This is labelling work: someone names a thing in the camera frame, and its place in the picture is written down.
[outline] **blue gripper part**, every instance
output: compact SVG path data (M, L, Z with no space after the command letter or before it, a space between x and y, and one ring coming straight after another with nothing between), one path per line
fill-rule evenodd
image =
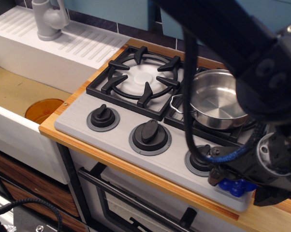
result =
M241 197L245 194L245 192L251 192L257 188L257 185L244 179L237 181L224 179L219 182L218 186L225 191L229 191L234 197Z

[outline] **oven window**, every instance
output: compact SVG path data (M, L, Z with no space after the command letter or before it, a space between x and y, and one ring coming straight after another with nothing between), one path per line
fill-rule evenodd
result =
M162 223L98 188L104 216L126 232L173 232Z

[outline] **tile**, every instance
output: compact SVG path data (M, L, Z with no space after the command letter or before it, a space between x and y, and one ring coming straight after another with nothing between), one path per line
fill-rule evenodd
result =
M118 31L123 35L175 49L175 38L163 35L160 23L155 23L149 31L119 24Z
M32 6L32 4L31 4L32 0L25 0L25 2L26 2L26 6L27 6L28 8L33 9L33 6Z
M207 59L215 60L218 62L223 62L223 60L215 53L213 52L210 48L203 46L203 45L198 45L198 56L204 57ZM178 40L177 41L177 50L184 52L185 47L184 47L184 41L183 40Z
M15 0L15 3L16 3L17 6L26 7L24 0Z
M158 6L155 9L155 22L161 23L160 7Z
M69 17L73 21L77 21L79 23L84 23L87 25L91 25L97 28L102 28L105 30L110 30L112 32L117 32L117 27L115 22L111 22L105 19L97 18L94 16L90 16L87 14L79 13L76 11L69 10Z

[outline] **backsplash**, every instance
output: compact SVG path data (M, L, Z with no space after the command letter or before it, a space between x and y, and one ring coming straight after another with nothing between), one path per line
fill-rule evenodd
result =
M22 7L32 9L32 0L15 0L16 4ZM136 39L144 40L153 44L158 44L164 47L170 47L175 50L184 51L184 41L163 35L160 8L156 8L155 23L149 30L137 29L126 26L117 22L108 21L102 18L97 18L91 15L80 12L67 10L70 20L106 29L115 33L127 35ZM210 49L205 46L199 46L199 56L221 61L221 59Z

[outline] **black knob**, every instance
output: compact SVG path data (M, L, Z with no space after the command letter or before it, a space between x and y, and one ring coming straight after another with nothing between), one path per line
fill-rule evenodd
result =
M152 119L136 128L132 141L141 150L156 151L166 145L168 135L164 127Z
M110 108L102 104L92 112L91 123L95 127L104 128L112 125L116 120L116 116Z
M203 154L204 156L208 155L210 152L210 145L206 144L205 146L199 146L197 147L197 149L199 150L199 152L201 154ZM198 171L201 172L209 172L209 162L205 161L205 160L201 160L199 159L196 155L191 154L189 157L189 161L191 163L191 165Z

